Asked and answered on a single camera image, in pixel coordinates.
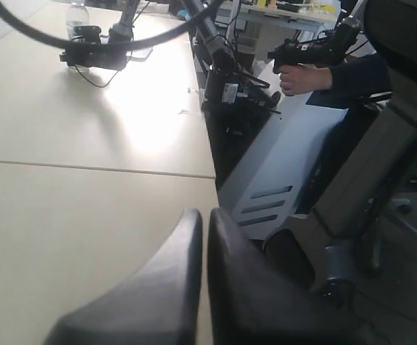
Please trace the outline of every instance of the vent slot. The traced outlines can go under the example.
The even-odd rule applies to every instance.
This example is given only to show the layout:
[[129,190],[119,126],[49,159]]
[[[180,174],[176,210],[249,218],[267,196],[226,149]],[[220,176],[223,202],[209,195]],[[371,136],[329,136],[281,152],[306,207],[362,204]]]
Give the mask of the vent slot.
[[274,221],[275,219],[277,219],[277,217],[278,217],[278,215],[274,214],[272,216],[249,219],[248,221],[240,221],[238,224],[239,224],[239,226],[255,225],[255,224],[259,224],[259,223],[265,223],[267,221]]
[[292,185],[288,185],[288,186],[283,187],[283,188],[269,189],[269,190],[265,190],[263,192],[255,193],[250,198],[251,199],[258,199],[258,198],[264,198],[265,196],[276,196],[277,194],[283,194],[283,193],[291,192],[292,189],[293,189]]
[[282,200],[282,201],[276,201],[275,203],[265,203],[263,205],[247,207],[247,208],[244,208],[242,210],[241,214],[246,214],[246,213],[251,213],[251,212],[268,210],[268,209],[274,208],[274,207],[281,207],[284,204],[285,204],[285,201]]

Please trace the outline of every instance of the person's hand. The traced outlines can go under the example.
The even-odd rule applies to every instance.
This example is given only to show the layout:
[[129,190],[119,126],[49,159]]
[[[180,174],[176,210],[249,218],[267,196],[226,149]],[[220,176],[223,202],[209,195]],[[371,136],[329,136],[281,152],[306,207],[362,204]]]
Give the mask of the person's hand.
[[286,96],[301,95],[317,90],[328,90],[333,84],[328,68],[312,65],[284,65],[279,68],[280,87]]

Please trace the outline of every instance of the blue sleeve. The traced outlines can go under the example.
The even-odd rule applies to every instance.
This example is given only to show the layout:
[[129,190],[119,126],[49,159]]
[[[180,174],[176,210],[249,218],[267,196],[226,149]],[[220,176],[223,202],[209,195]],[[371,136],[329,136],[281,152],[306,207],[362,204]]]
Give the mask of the blue sleeve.
[[388,66],[378,54],[365,55],[348,63],[330,67],[338,97],[361,97],[391,91]]

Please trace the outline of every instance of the white table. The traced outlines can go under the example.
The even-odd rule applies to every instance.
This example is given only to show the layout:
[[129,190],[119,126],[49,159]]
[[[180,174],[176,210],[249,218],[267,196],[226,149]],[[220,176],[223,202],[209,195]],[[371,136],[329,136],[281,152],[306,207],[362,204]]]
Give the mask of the white table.
[[[235,17],[240,0],[233,2],[225,1],[218,11],[218,14],[224,17]],[[313,38],[316,38],[321,28],[325,24],[336,23],[336,17],[331,14],[323,14],[312,11],[298,13],[285,11],[282,9],[270,9],[268,7],[259,7],[242,4],[238,19],[259,24],[269,24],[276,27],[287,27],[305,32],[312,32]],[[228,37],[233,35],[234,26],[231,26]]]
[[[48,4],[29,23],[66,37],[67,8]],[[89,12],[104,32],[120,17]],[[142,15],[135,36],[180,23]],[[0,162],[215,177],[188,35],[130,62],[105,89],[69,71],[60,53],[16,32],[0,40]],[[89,78],[112,74],[92,68]]]
[[[207,222],[216,204],[210,179],[0,164],[0,345],[42,344],[146,262],[185,207]],[[209,315],[204,281],[199,344]]]

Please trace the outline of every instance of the sticker label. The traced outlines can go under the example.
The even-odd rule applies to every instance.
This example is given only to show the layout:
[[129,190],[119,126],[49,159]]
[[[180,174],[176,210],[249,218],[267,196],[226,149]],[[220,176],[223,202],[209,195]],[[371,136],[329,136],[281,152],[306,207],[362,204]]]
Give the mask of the sticker label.
[[224,84],[222,103],[234,104],[239,84]]

